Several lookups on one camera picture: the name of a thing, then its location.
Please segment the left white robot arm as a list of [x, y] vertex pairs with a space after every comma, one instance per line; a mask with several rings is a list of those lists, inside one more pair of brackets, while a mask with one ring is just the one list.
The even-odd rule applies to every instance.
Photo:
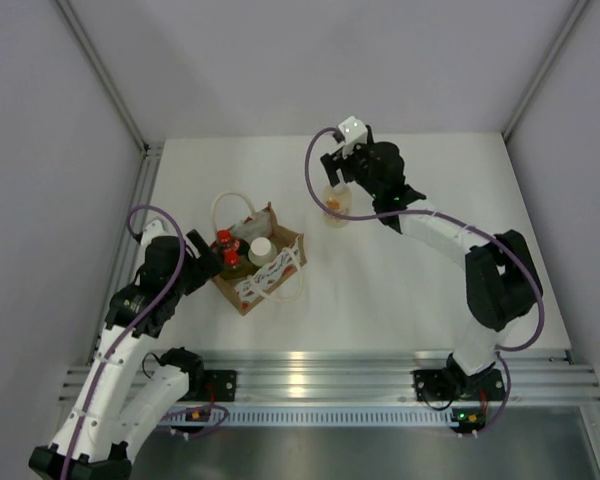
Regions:
[[83, 388], [49, 444], [35, 448], [30, 469], [42, 479], [127, 479], [146, 439], [181, 399], [206, 386], [200, 355], [183, 347], [162, 354], [141, 390], [128, 393], [179, 301], [221, 270], [200, 234], [159, 235], [145, 249], [133, 282], [117, 292]]

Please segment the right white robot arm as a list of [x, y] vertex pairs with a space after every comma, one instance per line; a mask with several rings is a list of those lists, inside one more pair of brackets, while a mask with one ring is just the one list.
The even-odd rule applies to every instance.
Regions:
[[406, 180], [399, 148], [390, 142], [341, 147], [320, 162], [331, 186], [360, 186], [380, 222], [419, 240], [464, 273], [467, 326], [446, 364], [420, 388], [424, 401], [454, 401], [476, 394], [491, 374], [509, 324], [542, 311], [543, 289], [524, 236], [488, 234], [434, 209]]

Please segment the pump soap bottle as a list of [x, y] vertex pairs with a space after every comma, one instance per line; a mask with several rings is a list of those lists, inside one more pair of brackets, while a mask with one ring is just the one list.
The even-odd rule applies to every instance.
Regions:
[[324, 213], [324, 221], [327, 226], [341, 228], [349, 223], [348, 220], [340, 217], [348, 216], [351, 210], [352, 193], [347, 184], [326, 185], [323, 189], [322, 201], [328, 209], [328, 212]]

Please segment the white-lid frosted jar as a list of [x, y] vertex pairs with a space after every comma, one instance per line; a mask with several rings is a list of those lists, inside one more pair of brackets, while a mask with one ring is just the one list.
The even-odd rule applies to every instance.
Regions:
[[255, 238], [250, 243], [248, 258], [256, 267], [261, 268], [273, 261], [276, 256], [276, 246], [267, 237]]

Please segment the jute watermelon canvas bag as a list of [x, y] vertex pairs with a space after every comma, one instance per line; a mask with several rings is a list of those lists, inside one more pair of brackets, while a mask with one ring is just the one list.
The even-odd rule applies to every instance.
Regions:
[[[222, 228], [217, 208], [229, 197], [240, 199], [249, 214]], [[307, 262], [304, 235], [279, 224], [271, 204], [258, 210], [247, 195], [223, 192], [212, 202], [210, 218], [211, 250], [221, 264], [213, 282], [240, 315], [263, 302], [285, 304], [301, 297], [305, 289], [302, 267]]]

